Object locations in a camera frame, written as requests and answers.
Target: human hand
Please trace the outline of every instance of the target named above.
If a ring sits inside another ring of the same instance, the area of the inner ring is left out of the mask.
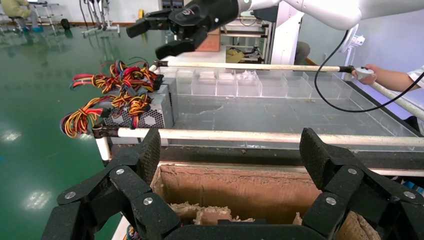
[[[362,79],[359,79],[359,81],[360,81],[362,84],[365,84],[365,85],[371,85],[371,84],[373,84],[373,83],[377,80],[377,74],[378,74],[378,71],[379,71],[380,67],[378,67],[378,66],[377,66],[377,65],[375,65],[375,64],[367,64],[367,65],[365,65],[365,67],[366,67],[367,69],[372,70],[372,71],[374,72],[374,74],[371,74],[370,76],[367,76],[367,77],[364,77],[364,78],[362,78]],[[358,79],[358,74],[357,74],[357,71],[356,71],[356,70],[354,70],[354,71],[352,72],[352,75],[353,75],[356,79]]]

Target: person sitting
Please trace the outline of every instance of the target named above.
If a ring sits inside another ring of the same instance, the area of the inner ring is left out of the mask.
[[[1,0],[1,6],[4,14],[10,18],[14,18],[23,31],[28,30],[25,24],[25,19],[30,17],[32,22],[32,31],[42,32],[43,27],[38,26],[37,14],[33,10],[20,8],[20,6],[28,7],[29,5],[30,3],[27,0]]]

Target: white wall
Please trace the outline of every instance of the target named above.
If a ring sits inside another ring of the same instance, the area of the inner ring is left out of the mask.
[[[377,64],[394,71],[409,72],[424,65],[424,10],[363,20],[359,23],[356,35],[363,35],[365,42],[356,49],[353,65]],[[308,56],[316,64],[324,61],[324,53],[329,55],[340,43],[344,31],[332,29],[311,16],[303,17],[299,41],[310,45]],[[345,53],[336,53],[328,61],[329,66],[343,65]],[[375,99],[384,103],[387,98],[368,86],[358,84]],[[424,104],[424,89],[407,94]],[[410,114],[395,104],[389,109],[401,118]]]
[[[63,17],[69,22],[84,22],[80,10],[80,0],[47,0],[49,4],[59,4]],[[87,22],[91,22],[87,5],[82,2],[82,10]],[[158,11],[161,0],[109,0],[110,19],[116,23],[133,23],[139,18],[139,9],[144,10],[144,14]]]

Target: human arm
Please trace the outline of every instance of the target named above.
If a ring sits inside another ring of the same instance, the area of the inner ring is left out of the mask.
[[[374,74],[371,76],[364,77],[363,79],[359,80],[365,85],[370,85],[374,82],[377,82],[389,90],[403,92],[414,82],[414,79],[412,79],[410,75],[405,72],[386,70],[375,64],[367,64],[365,67],[374,71]],[[356,71],[353,71],[352,75],[356,78]],[[419,88],[420,86],[417,84],[411,90]]]
[[[16,0],[16,2],[21,6],[29,6],[30,3],[27,0]]]

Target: cardboard box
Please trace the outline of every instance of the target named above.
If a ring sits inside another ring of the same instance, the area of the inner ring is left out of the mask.
[[[301,224],[321,193],[308,174],[161,165],[150,185],[183,222],[216,225],[218,220]],[[349,213],[337,235],[343,240],[379,240],[359,215]]]
[[[206,39],[196,49],[196,52],[219,52],[220,51],[220,34],[208,33]]]

